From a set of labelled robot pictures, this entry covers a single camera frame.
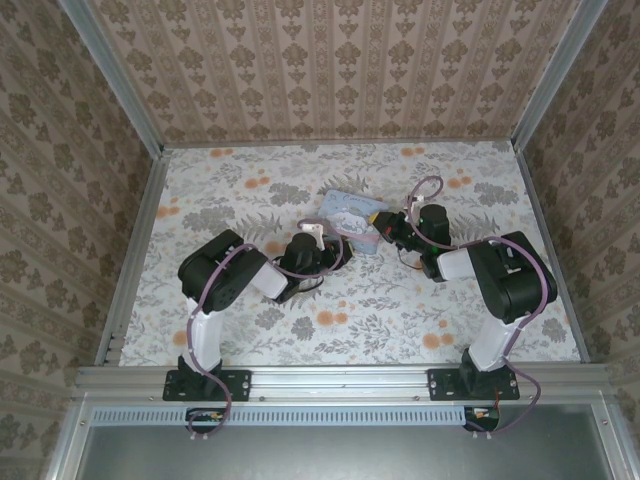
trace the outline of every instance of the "patterned wall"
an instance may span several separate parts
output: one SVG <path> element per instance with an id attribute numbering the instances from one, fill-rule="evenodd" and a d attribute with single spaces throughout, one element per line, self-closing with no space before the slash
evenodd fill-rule
<path id="1" fill-rule="evenodd" d="M 0 1 L 0 478 L 37 478 L 92 364 L 150 159 L 56 2 Z"/>
<path id="2" fill-rule="evenodd" d="M 507 137 L 578 0 L 91 0 L 164 141 Z"/>
<path id="3" fill-rule="evenodd" d="M 640 447 L 640 2 L 609 2 L 525 152 L 587 344 Z"/>

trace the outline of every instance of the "black mounting bracket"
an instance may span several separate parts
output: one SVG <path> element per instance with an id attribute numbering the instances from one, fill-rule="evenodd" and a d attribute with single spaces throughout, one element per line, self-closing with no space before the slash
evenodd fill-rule
<path id="1" fill-rule="evenodd" d="M 429 397 L 432 401 L 443 400 L 518 400 L 520 390 L 515 373 L 500 375 L 492 380 L 491 388 L 471 393 L 467 389 L 458 368 L 432 368 L 427 370 Z"/>
<path id="2" fill-rule="evenodd" d="M 222 365 L 218 365 L 211 373 L 227 386 L 233 402 L 249 401 L 251 370 L 223 370 Z M 180 356 L 178 369 L 167 372 L 162 399 L 165 402 L 224 402 L 225 396 L 213 380 L 191 370 Z"/>

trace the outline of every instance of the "floral tablecloth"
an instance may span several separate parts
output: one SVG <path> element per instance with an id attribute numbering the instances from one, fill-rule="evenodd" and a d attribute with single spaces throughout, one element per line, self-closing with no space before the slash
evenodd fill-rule
<path id="1" fill-rule="evenodd" d="M 186 341 L 182 260 L 226 228 L 281 254 L 330 189 L 394 210 L 422 177 L 441 175 L 454 242 L 522 230 L 546 260 L 508 142 L 256 146 L 173 151 L 121 365 L 173 365 Z M 407 263 L 417 254 L 404 253 Z M 489 315 L 474 280 L 436 284 L 381 242 L 317 290 L 276 305 L 247 288 L 225 311 L 228 365 L 459 361 Z M 579 360 L 560 299 L 527 327 L 520 361 Z"/>

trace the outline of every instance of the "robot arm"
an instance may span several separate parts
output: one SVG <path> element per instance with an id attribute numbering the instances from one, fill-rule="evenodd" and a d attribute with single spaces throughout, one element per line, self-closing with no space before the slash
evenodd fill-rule
<path id="1" fill-rule="evenodd" d="M 331 267 L 338 259 L 342 242 L 341 268 L 352 257 L 349 244 L 343 239 L 324 237 L 321 224 L 302 225 L 305 232 L 293 236 L 279 267 L 299 275 L 316 275 Z M 184 260 L 178 270 L 182 282 L 182 293 L 187 297 L 189 312 L 195 310 L 205 285 L 222 260 L 234 249 L 244 244 L 244 240 L 232 230 L 226 230 L 198 249 Z M 202 309 L 192 324 L 193 355 L 204 370 L 216 377 L 222 367 L 220 341 L 223 325 L 223 311 L 229 308 L 244 289 L 252 285 L 262 294 L 283 303 L 302 291 L 305 280 L 284 275 L 271 261 L 257 249 L 238 252 L 222 273 L 216 278 L 202 301 Z M 215 384 L 198 372 L 191 355 L 186 350 L 178 358 L 181 388 L 194 392 L 204 392 L 208 397 Z"/>
<path id="2" fill-rule="evenodd" d="M 427 238 L 451 245 L 446 210 L 440 205 L 420 208 L 418 229 Z M 518 251 L 499 242 L 481 241 L 457 250 L 432 246 L 418 237 L 403 213 L 380 212 L 370 219 L 373 226 L 398 249 L 417 251 L 425 275 L 435 282 L 458 278 L 475 278 L 482 298 L 492 314 L 476 340 L 465 352 L 460 376 L 469 392 L 491 387 L 490 372 L 499 375 L 504 369 L 505 349 L 521 322 L 533 312 L 542 299 L 542 285 L 534 267 Z M 557 285 L 522 232 L 504 235 L 528 252 L 541 267 L 547 283 L 547 304 L 557 297 Z"/>

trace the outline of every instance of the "light blue box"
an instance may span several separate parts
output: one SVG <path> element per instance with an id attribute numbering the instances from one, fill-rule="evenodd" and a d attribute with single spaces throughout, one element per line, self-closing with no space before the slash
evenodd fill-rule
<path id="1" fill-rule="evenodd" d="M 360 195 L 329 190 L 318 216 L 326 218 L 340 235 L 349 238 L 353 248 L 366 255 L 378 250 L 380 234 L 369 224 L 369 217 L 389 209 L 389 205 Z"/>

